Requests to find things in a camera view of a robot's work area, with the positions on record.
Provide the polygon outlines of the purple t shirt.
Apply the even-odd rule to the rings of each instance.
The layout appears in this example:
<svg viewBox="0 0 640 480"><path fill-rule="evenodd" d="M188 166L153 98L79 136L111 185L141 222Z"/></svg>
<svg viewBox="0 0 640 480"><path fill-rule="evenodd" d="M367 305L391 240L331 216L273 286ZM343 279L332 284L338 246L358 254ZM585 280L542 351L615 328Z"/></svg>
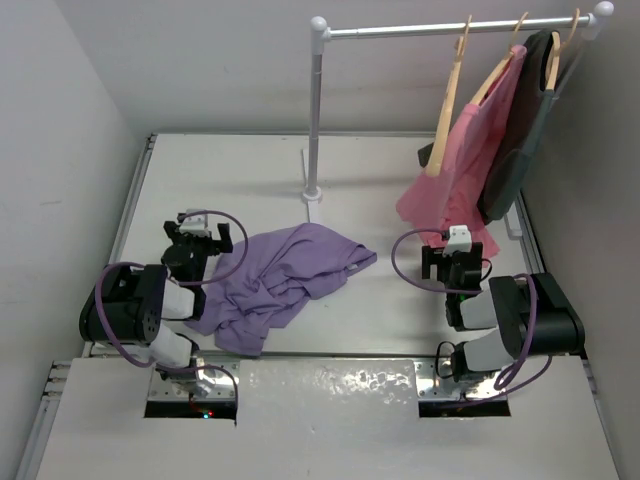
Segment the purple t shirt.
<svg viewBox="0 0 640 480"><path fill-rule="evenodd" d="M272 329L376 261L363 244L316 223L252 236L219 257L216 274L237 270L207 286L203 314L185 325L213 336L219 349L259 356Z"/></svg>

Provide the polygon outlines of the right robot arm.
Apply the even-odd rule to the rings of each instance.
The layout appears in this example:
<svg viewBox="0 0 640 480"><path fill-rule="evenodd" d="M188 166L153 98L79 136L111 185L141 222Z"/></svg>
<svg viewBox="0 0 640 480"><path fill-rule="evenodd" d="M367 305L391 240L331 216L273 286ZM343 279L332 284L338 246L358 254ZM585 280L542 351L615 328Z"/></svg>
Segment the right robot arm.
<svg viewBox="0 0 640 480"><path fill-rule="evenodd" d="M484 379L494 373L505 388L531 356L579 354L585 328L568 298L549 273L497 276L483 281L483 247L476 242L468 252L445 254L444 249L422 248L422 277L436 270L447 290L445 316L458 332L486 331L474 340L452 346L438 375L455 382Z"/></svg>

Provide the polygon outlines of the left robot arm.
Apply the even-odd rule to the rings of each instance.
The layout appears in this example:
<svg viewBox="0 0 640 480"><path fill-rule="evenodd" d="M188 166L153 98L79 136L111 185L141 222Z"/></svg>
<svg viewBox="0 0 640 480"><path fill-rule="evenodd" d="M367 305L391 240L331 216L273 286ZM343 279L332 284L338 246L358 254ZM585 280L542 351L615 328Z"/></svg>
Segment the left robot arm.
<svg viewBox="0 0 640 480"><path fill-rule="evenodd" d="M171 330L169 321L198 321L205 310L201 282L208 260L231 253L230 225L213 237L204 215L166 221L170 241L156 264L112 264L89 295L79 318L82 338L106 346L117 339L136 362L153 362L164 380L192 381L199 347Z"/></svg>

